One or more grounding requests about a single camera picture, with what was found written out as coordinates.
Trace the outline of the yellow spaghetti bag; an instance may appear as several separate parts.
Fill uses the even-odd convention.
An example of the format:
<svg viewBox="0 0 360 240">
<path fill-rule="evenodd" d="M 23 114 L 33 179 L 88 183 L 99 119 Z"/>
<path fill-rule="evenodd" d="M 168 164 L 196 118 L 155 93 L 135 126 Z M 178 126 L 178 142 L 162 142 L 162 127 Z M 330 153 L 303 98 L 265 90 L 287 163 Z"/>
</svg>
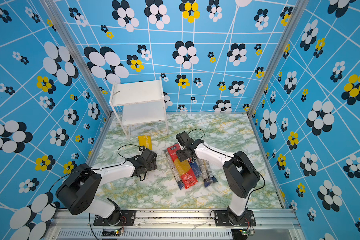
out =
<svg viewBox="0 0 360 240">
<path fill-rule="evenodd" d="M 145 150 L 145 149 L 152 150 L 152 139 L 151 139 L 151 136 L 149 136 L 149 135 L 139 136 L 139 137 L 138 137 L 138 141 L 139 141 L 139 149 L 140 149 L 141 151 L 143 151 L 143 150 Z"/>
</svg>

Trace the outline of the red spaghetti bag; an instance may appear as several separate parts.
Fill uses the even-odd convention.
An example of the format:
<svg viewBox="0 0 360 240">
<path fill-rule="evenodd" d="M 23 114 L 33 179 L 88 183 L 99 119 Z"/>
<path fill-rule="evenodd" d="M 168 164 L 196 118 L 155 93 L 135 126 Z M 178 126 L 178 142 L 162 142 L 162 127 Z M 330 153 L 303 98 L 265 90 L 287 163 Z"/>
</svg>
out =
<svg viewBox="0 0 360 240">
<path fill-rule="evenodd" d="M 180 149 L 181 149 L 180 145 L 175 144 L 168 147 L 167 151 L 169 152 L 172 161 L 174 162 L 176 169 L 178 170 L 181 176 L 181 179 L 185 185 L 184 189 L 189 189 L 190 187 L 194 186 L 198 182 L 198 180 L 191 169 L 189 161 L 183 161 L 183 162 L 179 161 L 176 152 Z"/>
</svg>

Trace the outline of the clear noodle bag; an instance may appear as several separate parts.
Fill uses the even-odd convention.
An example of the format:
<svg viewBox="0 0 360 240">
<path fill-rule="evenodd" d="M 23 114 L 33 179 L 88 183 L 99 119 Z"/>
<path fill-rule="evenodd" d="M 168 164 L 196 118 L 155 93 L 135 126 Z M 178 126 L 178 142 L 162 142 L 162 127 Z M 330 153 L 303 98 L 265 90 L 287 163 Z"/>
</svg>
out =
<svg viewBox="0 0 360 240">
<path fill-rule="evenodd" d="M 208 161 L 197 159 L 199 168 L 201 170 L 204 187 L 207 188 L 211 184 L 217 183 L 218 180 L 212 174 L 212 170 Z"/>
<path fill-rule="evenodd" d="M 178 170 L 176 169 L 176 166 L 175 166 L 174 162 L 172 161 L 172 158 L 171 158 L 169 152 L 167 150 L 164 150 L 164 153 L 166 155 L 167 162 L 168 162 L 168 164 L 170 166 L 170 169 L 171 169 L 171 171 L 173 173 L 173 176 L 174 176 L 174 178 L 175 178 L 175 180 L 177 182 L 177 185 L 178 185 L 179 189 L 182 190 L 185 187 L 185 185 L 184 185 L 184 183 L 183 183 L 183 181 L 181 179 L 181 176 L 180 176 Z"/>
</svg>

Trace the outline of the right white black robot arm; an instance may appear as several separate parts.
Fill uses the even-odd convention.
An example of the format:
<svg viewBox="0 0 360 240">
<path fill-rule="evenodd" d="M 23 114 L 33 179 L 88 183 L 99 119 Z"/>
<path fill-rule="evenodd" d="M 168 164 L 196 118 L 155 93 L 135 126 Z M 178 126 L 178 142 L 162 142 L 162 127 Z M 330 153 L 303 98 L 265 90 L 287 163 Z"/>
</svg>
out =
<svg viewBox="0 0 360 240">
<path fill-rule="evenodd" d="M 187 132 L 177 134 L 176 139 L 181 147 L 178 155 L 181 162 L 195 158 L 224 170 L 229 188 L 233 192 L 227 209 L 228 216 L 234 225 L 241 223 L 248 210 L 250 195 L 258 190 L 256 186 L 263 179 L 247 154 L 242 151 L 230 153 L 217 149 L 202 139 L 193 140 Z"/>
</svg>

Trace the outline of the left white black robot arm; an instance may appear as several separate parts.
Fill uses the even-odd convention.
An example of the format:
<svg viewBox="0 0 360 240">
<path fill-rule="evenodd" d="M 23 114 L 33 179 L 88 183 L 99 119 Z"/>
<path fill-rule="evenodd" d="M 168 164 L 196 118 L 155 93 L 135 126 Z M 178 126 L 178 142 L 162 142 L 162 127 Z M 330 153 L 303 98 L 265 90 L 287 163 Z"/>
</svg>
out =
<svg viewBox="0 0 360 240">
<path fill-rule="evenodd" d="M 72 215 L 89 213 L 114 225 L 120 218 L 120 207 L 113 200 L 97 197 L 98 188 L 123 178 L 139 177 L 144 181 L 147 172 L 157 169 L 156 159 L 157 153 L 145 149 L 123 164 L 106 167 L 81 164 L 57 189 L 56 197 Z"/>
</svg>

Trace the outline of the white two-tier metal shelf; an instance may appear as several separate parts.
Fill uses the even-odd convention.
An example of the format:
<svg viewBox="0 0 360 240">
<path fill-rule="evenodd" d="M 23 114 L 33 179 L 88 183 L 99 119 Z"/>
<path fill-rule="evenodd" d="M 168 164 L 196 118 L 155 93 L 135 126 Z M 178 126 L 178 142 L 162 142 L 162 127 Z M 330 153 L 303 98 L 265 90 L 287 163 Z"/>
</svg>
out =
<svg viewBox="0 0 360 240">
<path fill-rule="evenodd" d="M 127 139 L 134 125 L 165 123 L 169 133 L 162 82 L 113 84 L 109 104 Z"/>
</svg>

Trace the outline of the dark blue spaghetti bag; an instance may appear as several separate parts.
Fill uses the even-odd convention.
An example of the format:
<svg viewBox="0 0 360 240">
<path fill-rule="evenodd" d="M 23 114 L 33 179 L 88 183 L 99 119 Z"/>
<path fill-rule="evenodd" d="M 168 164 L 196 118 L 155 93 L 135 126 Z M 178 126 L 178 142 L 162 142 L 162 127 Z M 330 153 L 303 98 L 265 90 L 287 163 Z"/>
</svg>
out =
<svg viewBox="0 0 360 240">
<path fill-rule="evenodd" d="M 194 175 L 196 178 L 199 178 L 202 175 L 202 171 L 195 160 L 190 160 L 189 164 L 191 166 L 192 171 L 194 172 Z"/>
</svg>

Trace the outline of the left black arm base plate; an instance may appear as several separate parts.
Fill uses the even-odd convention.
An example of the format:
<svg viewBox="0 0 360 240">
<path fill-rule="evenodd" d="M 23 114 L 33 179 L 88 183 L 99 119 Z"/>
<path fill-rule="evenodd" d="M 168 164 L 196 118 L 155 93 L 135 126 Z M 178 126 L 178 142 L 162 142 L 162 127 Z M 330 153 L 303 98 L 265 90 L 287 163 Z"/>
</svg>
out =
<svg viewBox="0 0 360 240">
<path fill-rule="evenodd" d="M 115 214 L 111 214 L 107 219 L 95 216 L 93 225 L 102 227 L 131 227 L 134 225 L 136 213 L 136 210 L 120 210 L 116 211 Z"/>
</svg>

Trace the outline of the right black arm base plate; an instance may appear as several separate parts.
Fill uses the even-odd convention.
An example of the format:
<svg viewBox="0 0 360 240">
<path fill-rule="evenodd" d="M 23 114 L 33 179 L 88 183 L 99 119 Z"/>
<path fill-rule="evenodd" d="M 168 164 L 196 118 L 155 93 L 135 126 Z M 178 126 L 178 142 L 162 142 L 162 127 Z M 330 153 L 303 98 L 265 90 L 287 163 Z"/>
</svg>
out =
<svg viewBox="0 0 360 240">
<path fill-rule="evenodd" d="M 215 210 L 214 216 L 217 227 L 255 227 L 257 225 L 254 212 L 247 210 L 236 216 L 231 210 Z"/>
</svg>

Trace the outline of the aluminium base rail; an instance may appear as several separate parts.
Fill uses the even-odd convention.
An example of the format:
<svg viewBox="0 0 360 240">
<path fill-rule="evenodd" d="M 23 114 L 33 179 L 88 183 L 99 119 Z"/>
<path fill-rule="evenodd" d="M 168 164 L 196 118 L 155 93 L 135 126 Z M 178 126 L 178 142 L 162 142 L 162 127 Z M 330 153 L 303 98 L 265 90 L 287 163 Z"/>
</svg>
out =
<svg viewBox="0 0 360 240">
<path fill-rule="evenodd" d="M 231 225 L 223 209 L 126 210 L 115 226 L 88 214 L 57 213 L 47 240 L 304 240 L 293 210 L 255 209 L 240 226 Z"/>
</svg>

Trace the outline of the right aluminium corner post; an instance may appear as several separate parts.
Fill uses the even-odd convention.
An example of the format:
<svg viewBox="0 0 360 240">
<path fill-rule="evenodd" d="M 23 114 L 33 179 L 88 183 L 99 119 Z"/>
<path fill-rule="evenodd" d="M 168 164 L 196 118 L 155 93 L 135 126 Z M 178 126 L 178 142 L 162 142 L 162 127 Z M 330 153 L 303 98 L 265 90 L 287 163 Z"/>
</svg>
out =
<svg viewBox="0 0 360 240">
<path fill-rule="evenodd" d="M 305 8 L 307 7 L 309 3 L 309 0 L 300 0 L 297 1 L 297 4 L 295 5 L 292 13 L 292 17 L 289 20 L 289 23 L 287 24 L 285 30 L 283 31 L 283 34 L 281 35 L 281 38 L 279 40 L 279 43 L 277 44 L 275 51 L 273 52 L 273 55 L 269 61 L 269 64 L 266 68 L 265 76 L 260 81 L 260 84 L 257 88 L 257 91 L 253 97 L 253 100 L 250 104 L 250 110 L 248 111 L 248 116 L 251 117 L 252 114 L 255 112 L 257 105 L 259 104 L 261 97 L 263 95 L 263 91 L 267 84 L 269 83 L 270 79 L 272 78 L 272 74 L 274 73 L 279 61 L 281 60 L 282 53 L 284 52 L 285 47 L 289 43 L 289 40 L 291 39 L 294 31 L 296 30 L 296 27 L 298 23 L 300 22 L 300 19 L 304 13 Z"/>
</svg>

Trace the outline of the aluminium corner post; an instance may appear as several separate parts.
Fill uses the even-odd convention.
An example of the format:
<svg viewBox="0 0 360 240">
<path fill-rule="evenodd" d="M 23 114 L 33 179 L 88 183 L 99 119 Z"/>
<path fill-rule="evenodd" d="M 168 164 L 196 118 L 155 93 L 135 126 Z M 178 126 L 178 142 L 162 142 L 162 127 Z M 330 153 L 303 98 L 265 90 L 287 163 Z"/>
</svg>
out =
<svg viewBox="0 0 360 240">
<path fill-rule="evenodd" d="M 267 84 L 269 83 L 270 79 L 272 78 L 272 74 L 274 73 L 279 61 L 281 60 L 282 53 L 284 52 L 285 47 L 289 43 L 289 40 L 291 39 L 294 31 L 296 30 L 296 27 L 298 23 L 300 22 L 300 19 L 304 13 L 305 8 L 307 7 L 309 3 L 309 0 L 300 0 L 297 1 L 297 4 L 295 5 L 292 13 L 292 17 L 289 20 L 289 23 L 287 24 L 285 30 L 283 31 L 283 34 L 281 35 L 281 38 L 279 40 L 279 43 L 277 44 L 275 51 L 273 52 L 273 55 L 269 61 L 269 64 L 266 68 L 265 76 L 260 81 L 260 84 L 257 88 L 257 91 L 253 97 L 253 100 L 250 104 L 250 110 L 248 111 L 248 116 L 251 117 L 252 114 L 255 112 L 257 105 L 259 104 L 261 97 L 263 95 L 263 91 Z"/>
<path fill-rule="evenodd" d="M 98 100 L 100 106 L 105 111 L 107 118 L 110 118 L 112 116 L 110 108 L 108 107 L 108 104 L 106 103 L 103 94 L 100 93 L 99 86 L 97 85 L 83 57 L 81 56 L 81 52 L 75 44 L 72 34 L 69 32 L 67 26 L 64 24 L 64 21 L 60 14 L 58 14 L 57 7 L 54 5 L 53 1 L 40 1 L 40 3 L 45 9 L 47 15 L 51 18 L 53 24 L 56 26 L 62 41 L 68 48 L 74 61 L 77 63 L 78 69 L 83 74 L 83 78 L 86 80 L 89 88 Z"/>
</svg>

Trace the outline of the left aluminium corner post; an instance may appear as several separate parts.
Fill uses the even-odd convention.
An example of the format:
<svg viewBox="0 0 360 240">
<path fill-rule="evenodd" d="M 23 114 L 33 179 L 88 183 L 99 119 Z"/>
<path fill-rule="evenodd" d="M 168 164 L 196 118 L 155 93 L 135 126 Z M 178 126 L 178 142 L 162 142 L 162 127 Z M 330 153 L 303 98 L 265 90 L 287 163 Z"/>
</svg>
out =
<svg viewBox="0 0 360 240">
<path fill-rule="evenodd" d="M 64 24 L 64 21 L 60 14 L 58 14 L 57 7 L 54 5 L 53 1 L 40 1 L 40 3 L 45 9 L 47 15 L 51 18 L 53 24 L 56 26 L 62 41 L 68 48 L 74 61 L 77 63 L 78 69 L 83 74 L 83 78 L 86 80 L 89 88 L 98 100 L 100 106 L 105 111 L 107 118 L 110 118 L 112 116 L 110 108 L 108 107 L 108 104 L 106 103 L 103 94 L 100 93 L 99 86 L 97 85 L 83 57 L 81 56 L 81 52 L 75 44 L 72 34 L 69 32 L 67 26 Z"/>
</svg>

